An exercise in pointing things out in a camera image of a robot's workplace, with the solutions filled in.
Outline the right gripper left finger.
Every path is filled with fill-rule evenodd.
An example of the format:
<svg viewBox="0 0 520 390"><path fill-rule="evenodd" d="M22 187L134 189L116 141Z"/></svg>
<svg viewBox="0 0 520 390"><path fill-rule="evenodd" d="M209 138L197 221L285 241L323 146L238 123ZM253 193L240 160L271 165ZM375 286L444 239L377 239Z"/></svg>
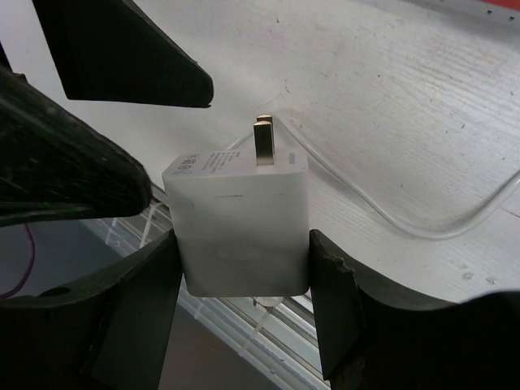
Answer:
<svg viewBox="0 0 520 390"><path fill-rule="evenodd" d="M173 231L37 297L1 302L3 389L156 389L183 275Z"/></svg>

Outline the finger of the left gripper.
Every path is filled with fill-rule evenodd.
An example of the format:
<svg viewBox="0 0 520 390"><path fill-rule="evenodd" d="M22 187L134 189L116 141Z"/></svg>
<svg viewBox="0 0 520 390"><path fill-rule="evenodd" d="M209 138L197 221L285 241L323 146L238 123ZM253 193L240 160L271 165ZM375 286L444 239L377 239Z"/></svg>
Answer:
<svg viewBox="0 0 520 390"><path fill-rule="evenodd" d="M133 1L33 3L70 100L207 108L210 75Z"/></svg>
<svg viewBox="0 0 520 390"><path fill-rule="evenodd" d="M1 225L140 214L145 168L1 56Z"/></svg>

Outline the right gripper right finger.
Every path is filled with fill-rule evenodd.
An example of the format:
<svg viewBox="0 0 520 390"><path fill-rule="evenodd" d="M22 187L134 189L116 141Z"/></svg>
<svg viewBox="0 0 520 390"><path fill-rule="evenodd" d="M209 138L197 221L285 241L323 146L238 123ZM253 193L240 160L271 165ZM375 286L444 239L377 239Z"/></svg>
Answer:
<svg viewBox="0 0 520 390"><path fill-rule="evenodd" d="M519 294L454 303L414 291L310 232L323 378L334 389L516 389Z"/></svg>

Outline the white charger block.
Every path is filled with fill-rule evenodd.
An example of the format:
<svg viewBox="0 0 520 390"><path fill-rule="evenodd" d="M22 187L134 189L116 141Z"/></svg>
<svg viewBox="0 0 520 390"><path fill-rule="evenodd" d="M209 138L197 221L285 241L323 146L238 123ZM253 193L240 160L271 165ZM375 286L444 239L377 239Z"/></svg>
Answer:
<svg viewBox="0 0 520 390"><path fill-rule="evenodd" d="M188 292L293 297L310 286L308 158L275 146L259 115L251 149L180 155L162 174Z"/></svg>

